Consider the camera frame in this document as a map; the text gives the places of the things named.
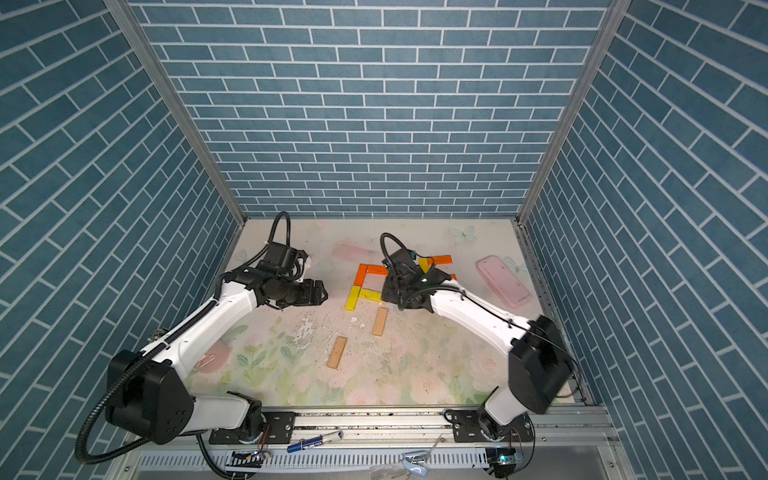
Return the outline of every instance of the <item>table surface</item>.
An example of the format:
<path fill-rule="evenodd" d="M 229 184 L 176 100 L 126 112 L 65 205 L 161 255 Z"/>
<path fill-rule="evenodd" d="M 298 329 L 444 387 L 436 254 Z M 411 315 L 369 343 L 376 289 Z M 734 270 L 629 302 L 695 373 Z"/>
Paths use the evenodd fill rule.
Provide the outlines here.
<path fill-rule="evenodd" d="M 227 265 L 231 269 L 264 245 L 272 220 L 248 220 Z M 284 222 L 276 241 L 285 238 Z M 344 309 L 361 263 L 380 265 L 379 235 L 390 232 L 422 255 L 451 255 L 440 266 L 471 292 L 503 307 L 475 264 L 499 256 L 533 293 L 516 313 L 541 314 L 515 232 L 508 220 L 293 220 L 291 246 L 311 259 L 306 276 L 323 280 L 322 306 L 259 308 L 222 340 L 227 364 L 213 373 L 193 371 L 191 392 L 241 392 L 268 406 L 478 404 L 506 382 L 506 359 L 457 323 L 425 310 L 399 312 L 392 304 L 360 299 Z M 394 243 L 389 247 L 394 251 Z M 366 276 L 380 290 L 382 276 Z M 372 335 L 380 306 L 389 310 L 382 337 Z M 337 336 L 348 339 L 337 370 L 326 366 Z"/>

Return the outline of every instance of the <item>vent grille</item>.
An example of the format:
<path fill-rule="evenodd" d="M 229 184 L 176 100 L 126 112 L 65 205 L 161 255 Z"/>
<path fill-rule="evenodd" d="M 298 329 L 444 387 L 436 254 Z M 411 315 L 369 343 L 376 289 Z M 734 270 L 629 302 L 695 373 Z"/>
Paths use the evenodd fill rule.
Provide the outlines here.
<path fill-rule="evenodd" d="M 233 472 L 295 472 L 320 473 L 365 470 L 374 465 L 399 462 L 402 454 L 416 449 L 322 449 L 287 453 L 284 450 L 273 451 L 272 458 L 266 460 L 261 468 L 230 467 Z M 235 450 L 211 452 L 219 466 L 224 466 Z M 197 451 L 157 450 L 145 451 L 139 466 L 142 472 L 152 471 L 200 471 L 207 466 Z M 476 447 L 448 447 L 432 454 L 427 468 L 483 468 L 488 467 L 485 449 Z"/>

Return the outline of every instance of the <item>wooden block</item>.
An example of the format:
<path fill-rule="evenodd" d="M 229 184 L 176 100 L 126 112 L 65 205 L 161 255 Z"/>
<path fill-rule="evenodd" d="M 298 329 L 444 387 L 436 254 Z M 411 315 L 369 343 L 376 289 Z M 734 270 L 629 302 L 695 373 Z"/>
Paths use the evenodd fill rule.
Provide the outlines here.
<path fill-rule="evenodd" d="M 373 300 L 374 302 L 381 302 L 382 301 L 382 293 L 377 292 L 375 290 L 368 290 L 367 288 L 361 288 L 360 289 L 360 298 L 364 298 L 366 300 Z"/>
<path fill-rule="evenodd" d="M 355 305 L 357 305 L 358 296 L 360 296 L 360 287 L 353 285 L 352 289 L 349 291 L 349 296 L 346 298 L 346 305 L 344 306 L 344 309 L 350 312 L 353 311 L 355 309 Z"/>
<path fill-rule="evenodd" d="M 435 259 L 435 265 L 448 265 L 449 263 L 453 263 L 453 259 L 450 255 L 438 255 L 437 257 L 432 257 Z"/>
<path fill-rule="evenodd" d="M 453 259 L 450 255 L 438 255 L 437 257 L 421 257 L 419 258 L 419 266 L 422 268 L 422 272 L 427 273 L 429 267 L 432 264 L 435 265 L 449 265 L 453 263 Z"/>
<path fill-rule="evenodd" d="M 384 308 L 383 306 L 379 307 L 379 311 L 376 312 L 376 321 L 373 323 L 373 335 L 376 336 L 382 336 L 384 335 L 384 324 L 386 323 L 386 314 L 389 313 L 389 310 Z"/>
<path fill-rule="evenodd" d="M 367 265 L 360 265 L 357 269 L 357 275 L 355 275 L 355 285 L 362 286 L 362 283 L 366 280 Z"/>
<path fill-rule="evenodd" d="M 338 370 L 339 362 L 341 362 L 341 355 L 344 354 L 344 347 L 346 346 L 346 338 L 343 336 L 336 337 L 336 343 L 333 344 L 333 350 L 331 350 L 331 357 L 328 358 L 326 364 L 328 368 Z"/>
<path fill-rule="evenodd" d="M 381 265 L 368 265 L 368 273 L 371 273 L 372 275 L 386 275 L 386 267 Z"/>

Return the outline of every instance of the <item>pink object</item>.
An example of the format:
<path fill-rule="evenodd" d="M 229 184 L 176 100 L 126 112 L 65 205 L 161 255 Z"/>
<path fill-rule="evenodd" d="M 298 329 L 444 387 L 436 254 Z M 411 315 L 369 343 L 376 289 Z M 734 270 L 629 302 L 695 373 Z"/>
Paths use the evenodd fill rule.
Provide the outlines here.
<path fill-rule="evenodd" d="M 221 367 L 227 364 L 227 360 L 230 358 L 230 349 L 227 344 L 221 340 L 217 340 L 203 358 L 198 360 L 194 368 L 200 373 L 213 373 Z"/>
<path fill-rule="evenodd" d="M 496 255 L 478 261 L 477 269 L 508 309 L 514 310 L 531 301 L 531 292 Z"/>

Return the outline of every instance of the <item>black joint housing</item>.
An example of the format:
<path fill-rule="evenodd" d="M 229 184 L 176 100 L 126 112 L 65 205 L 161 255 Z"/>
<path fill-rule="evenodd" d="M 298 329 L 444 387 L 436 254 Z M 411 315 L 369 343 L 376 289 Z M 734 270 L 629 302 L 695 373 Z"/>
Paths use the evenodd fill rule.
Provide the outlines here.
<path fill-rule="evenodd" d="M 116 382 L 140 357 L 128 350 L 114 356 L 107 367 L 107 384 Z M 176 370 L 150 361 L 109 399 L 104 416 L 112 425 L 163 445 L 182 433 L 193 409 L 194 401 Z"/>
<path fill-rule="evenodd" d="M 259 268 L 275 275 L 290 273 L 299 251 L 282 243 L 269 242 L 264 258 L 259 262 Z"/>
<path fill-rule="evenodd" d="M 410 250 L 401 248 L 390 255 L 389 258 L 392 259 L 393 266 L 386 265 L 386 261 L 382 261 L 387 267 L 387 276 L 382 287 L 382 301 L 384 302 L 398 305 L 398 291 L 403 296 L 402 300 L 405 300 L 406 297 L 414 292 L 430 286 L 438 286 L 451 279 L 450 275 L 434 266 L 427 270 L 427 273 L 424 273 L 422 268 L 412 258 Z M 434 291 L 417 295 L 404 307 L 406 309 L 423 308 L 432 312 L 432 303 L 429 297 L 433 293 Z"/>
<path fill-rule="evenodd" d="M 508 383 L 526 409 L 542 414 L 568 381 L 572 367 L 564 352 L 562 336 L 552 320 L 539 316 L 528 328 L 537 336 L 526 333 L 512 340 Z"/>

